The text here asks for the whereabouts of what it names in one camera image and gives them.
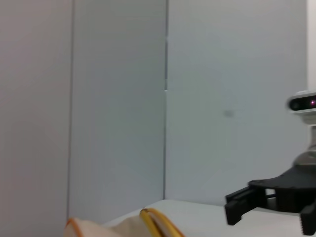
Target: white table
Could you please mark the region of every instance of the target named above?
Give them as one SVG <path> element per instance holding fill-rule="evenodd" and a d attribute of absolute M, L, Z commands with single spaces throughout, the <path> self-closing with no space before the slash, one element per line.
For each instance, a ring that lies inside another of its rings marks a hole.
<path fill-rule="evenodd" d="M 226 224 L 224 208 L 185 201 L 162 200 L 148 207 L 164 213 L 186 237 L 301 237 L 298 216 L 253 210 L 235 226 Z M 105 224 L 113 226 L 136 210 Z"/>

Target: bag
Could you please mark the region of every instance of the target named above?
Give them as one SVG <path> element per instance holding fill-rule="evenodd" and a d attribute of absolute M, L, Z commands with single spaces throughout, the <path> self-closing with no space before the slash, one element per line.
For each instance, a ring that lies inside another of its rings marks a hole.
<path fill-rule="evenodd" d="M 111 228 L 72 218 L 65 227 L 64 237 L 184 237 L 184 235 L 166 216 L 149 208 L 141 210 L 139 216 L 127 218 Z"/>

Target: robotic arm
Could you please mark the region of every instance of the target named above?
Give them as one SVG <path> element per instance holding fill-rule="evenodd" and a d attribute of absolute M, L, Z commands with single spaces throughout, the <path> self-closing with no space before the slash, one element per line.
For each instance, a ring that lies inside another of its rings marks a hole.
<path fill-rule="evenodd" d="M 312 236 L 316 232 L 316 91 L 298 92 L 288 99 L 287 107 L 305 124 L 312 125 L 311 144 L 280 176 L 252 180 L 248 187 L 227 195 L 228 225 L 235 225 L 243 214 L 261 207 L 300 213 L 303 234 Z M 266 189 L 274 190 L 275 194 L 267 195 Z"/>

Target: orange trim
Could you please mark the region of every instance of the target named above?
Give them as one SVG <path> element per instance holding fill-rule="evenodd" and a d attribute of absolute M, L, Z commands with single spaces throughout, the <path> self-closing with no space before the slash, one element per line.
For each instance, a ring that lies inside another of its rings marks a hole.
<path fill-rule="evenodd" d="M 74 228 L 74 231 L 77 235 L 77 237 L 84 237 L 82 231 L 79 228 L 79 225 L 77 224 L 77 222 L 75 221 L 74 218 L 70 218 L 66 224 L 66 227 L 71 224 Z"/>

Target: white wall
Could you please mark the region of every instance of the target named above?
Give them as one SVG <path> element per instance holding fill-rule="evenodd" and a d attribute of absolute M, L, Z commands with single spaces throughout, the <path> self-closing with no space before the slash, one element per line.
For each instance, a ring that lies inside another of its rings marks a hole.
<path fill-rule="evenodd" d="M 316 1 L 307 0 L 308 89 L 316 89 Z"/>
<path fill-rule="evenodd" d="M 223 204 L 308 144 L 306 1 L 170 0 L 166 197 Z"/>
<path fill-rule="evenodd" d="M 164 0 L 77 0 L 70 215 L 162 199 Z"/>
<path fill-rule="evenodd" d="M 0 236 L 66 222 L 71 0 L 0 1 Z"/>

